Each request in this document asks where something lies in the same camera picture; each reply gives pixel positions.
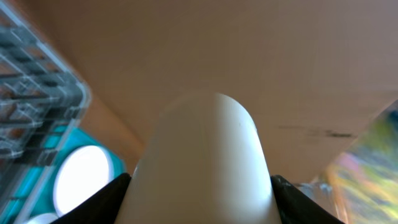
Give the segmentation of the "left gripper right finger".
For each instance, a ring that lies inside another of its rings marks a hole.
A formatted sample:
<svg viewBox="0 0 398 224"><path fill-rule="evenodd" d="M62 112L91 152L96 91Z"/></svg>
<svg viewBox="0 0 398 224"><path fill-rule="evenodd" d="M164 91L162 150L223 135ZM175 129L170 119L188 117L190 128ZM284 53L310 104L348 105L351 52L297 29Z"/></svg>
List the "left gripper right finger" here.
<svg viewBox="0 0 398 224"><path fill-rule="evenodd" d="M283 224L344 224L281 175L272 175L271 184Z"/></svg>

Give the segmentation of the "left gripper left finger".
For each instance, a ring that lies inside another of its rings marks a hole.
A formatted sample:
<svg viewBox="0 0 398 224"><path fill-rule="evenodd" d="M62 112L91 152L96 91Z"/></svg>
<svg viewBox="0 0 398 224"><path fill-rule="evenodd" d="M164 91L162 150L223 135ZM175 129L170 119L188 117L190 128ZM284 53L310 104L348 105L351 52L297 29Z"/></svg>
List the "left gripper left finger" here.
<svg viewBox="0 0 398 224"><path fill-rule="evenodd" d="M123 173L52 224L113 224L131 181Z"/></svg>

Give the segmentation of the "large white round plate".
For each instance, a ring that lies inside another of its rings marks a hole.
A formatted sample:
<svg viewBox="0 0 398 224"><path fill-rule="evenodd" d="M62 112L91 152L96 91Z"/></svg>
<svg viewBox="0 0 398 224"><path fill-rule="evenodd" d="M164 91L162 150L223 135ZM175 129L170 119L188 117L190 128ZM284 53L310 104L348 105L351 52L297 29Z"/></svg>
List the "large white round plate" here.
<svg viewBox="0 0 398 224"><path fill-rule="evenodd" d="M82 146L60 166L53 187L53 204L64 216L101 190L114 178L113 162L100 146Z"/></svg>

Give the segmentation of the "small white cup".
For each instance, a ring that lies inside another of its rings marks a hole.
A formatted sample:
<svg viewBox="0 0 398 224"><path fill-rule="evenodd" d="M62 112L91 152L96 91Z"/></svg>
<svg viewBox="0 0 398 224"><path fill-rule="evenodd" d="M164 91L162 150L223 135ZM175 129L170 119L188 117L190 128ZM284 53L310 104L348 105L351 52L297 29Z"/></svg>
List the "small white cup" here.
<svg viewBox="0 0 398 224"><path fill-rule="evenodd" d="M190 96L160 117L117 223L280 223L246 109L220 93Z"/></svg>

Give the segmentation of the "grey round bowl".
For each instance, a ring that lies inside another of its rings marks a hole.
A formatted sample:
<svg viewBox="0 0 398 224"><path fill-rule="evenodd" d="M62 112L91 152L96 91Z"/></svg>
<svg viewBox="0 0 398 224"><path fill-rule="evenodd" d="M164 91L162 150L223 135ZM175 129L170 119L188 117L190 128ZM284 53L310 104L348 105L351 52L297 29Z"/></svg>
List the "grey round bowl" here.
<svg viewBox="0 0 398 224"><path fill-rule="evenodd" d="M28 219L24 224L50 224L57 219L58 215L56 213L43 213Z"/></svg>

